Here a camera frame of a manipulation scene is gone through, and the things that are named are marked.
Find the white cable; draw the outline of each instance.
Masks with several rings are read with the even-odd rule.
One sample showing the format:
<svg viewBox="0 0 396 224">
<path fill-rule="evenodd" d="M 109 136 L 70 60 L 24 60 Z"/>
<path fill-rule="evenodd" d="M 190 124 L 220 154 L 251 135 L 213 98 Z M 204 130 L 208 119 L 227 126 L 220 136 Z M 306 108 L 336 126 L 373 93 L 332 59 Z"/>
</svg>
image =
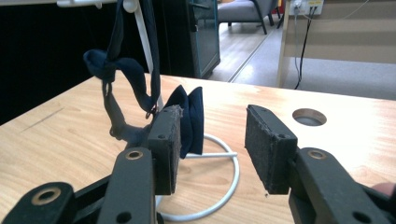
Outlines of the white cable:
<svg viewBox="0 0 396 224">
<path fill-rule="evenodd" d="M 334 20 L 314 20 L 314 19 L 311 19 L 311 18 L 309 18 L 309 17 L 307 17 L 307 16 L 305 16 L 305 15 L 303 15 L 303 16 L 304 16 L 306 19 L 308 19 L 308 20 L 310 20 L 310 21 L 315 21 L 315 22 L 317 22 L 317 21 L 319 21 L 319 22 L 342 21 L 342 20 L 345 20 L 345 19 L 349 18 L 349 17 L 352 16 L 353 14 L 355 14 L 355 12 L 357 12 L 359 9 L 361 9 L 362 7 L 364 7 L 364 5 L 366 5 L 368 2 L 370 2 L 370 0 L 366 0 L 363 4 L 361 4 L 361 5 L 360 5 L 358 8 L 356 8 L 354 11 L 352 11 L 351 13 L 347 14 L 345 17 L 340 18 L 340 19 L 334 19 Z"/>
</svg>

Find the black cabinet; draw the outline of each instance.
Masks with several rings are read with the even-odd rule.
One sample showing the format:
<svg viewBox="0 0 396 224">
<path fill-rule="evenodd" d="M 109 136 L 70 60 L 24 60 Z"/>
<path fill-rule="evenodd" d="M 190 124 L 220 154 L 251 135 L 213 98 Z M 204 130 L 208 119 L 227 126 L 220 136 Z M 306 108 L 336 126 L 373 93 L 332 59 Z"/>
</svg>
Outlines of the black cabinet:
<svg viewBox="0 0 396 224">
<path fill-rule="evenodd" d="M 207 77 L 219 64 L 216 0 L 153 0 L 161 73 Z"/>
</svg>

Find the circular hole in table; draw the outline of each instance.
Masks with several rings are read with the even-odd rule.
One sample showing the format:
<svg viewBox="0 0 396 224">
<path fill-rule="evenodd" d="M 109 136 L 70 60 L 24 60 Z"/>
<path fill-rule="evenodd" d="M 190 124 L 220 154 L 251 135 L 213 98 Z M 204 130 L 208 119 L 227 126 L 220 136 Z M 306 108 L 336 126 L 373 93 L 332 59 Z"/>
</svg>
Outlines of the circular hole in table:
<svg viewBox="0 0 396 224">
<path fill-rule="evenodd" d="M 320 126 L 327 121 L 324 114 L 310 108 L 297 109 L 293 112 L 292 116 L 297 122 L 306 126 Z"/>
</svg>

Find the grommet hole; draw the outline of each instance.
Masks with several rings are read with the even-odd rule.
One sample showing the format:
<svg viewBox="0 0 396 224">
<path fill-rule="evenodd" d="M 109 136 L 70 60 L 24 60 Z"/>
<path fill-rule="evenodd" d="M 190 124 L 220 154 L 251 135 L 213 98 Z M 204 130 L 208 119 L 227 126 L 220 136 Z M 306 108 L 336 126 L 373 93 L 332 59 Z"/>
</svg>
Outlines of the grommet hole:
<svg viewBox="0 0 396 224">
<path fill-rule="evenodd" d="M 324 114 L 309 108 L 297 109 L 293 112 L 292 116 L 297 122 L 306 126 L 320 126 L 327 121 Z"/>
<path fill-rule="evenodd" d="M 131 160 L 131 161 L 138 160 L 141 157 L 143 157 L 143 152 L 141 152 L 141 151 L 131 151 L 126 154 L 126 159 Z"/>
<path fill-rule="evenodd" d="M 61 195 L 61 190 L 59 188 L 47 188 L 40 190 L 32 198 L 33 205 L 44 205 L 47 203 L 52 203 Z"/>
</svg>

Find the floor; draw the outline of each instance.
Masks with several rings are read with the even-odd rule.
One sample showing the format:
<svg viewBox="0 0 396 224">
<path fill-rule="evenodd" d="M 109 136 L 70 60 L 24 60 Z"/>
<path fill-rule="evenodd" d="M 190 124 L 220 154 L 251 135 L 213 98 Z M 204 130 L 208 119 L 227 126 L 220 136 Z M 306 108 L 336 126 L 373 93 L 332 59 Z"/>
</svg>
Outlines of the floor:
<svg viewBox="0 0 396 224">
<path fill-rule="evenodd" d="M 258 23 L 221 24 L 221 62 L 208 79 L 276 87 L 282 29 L 270 26 L 267 19 L 265 24 L 268 35 Z M 288 70 L 282 88 L 294 89 L 298 80 L 294 59 Z M 304 59 L 298 90 L 396 100 L 396 64 Z"/>
</svg>

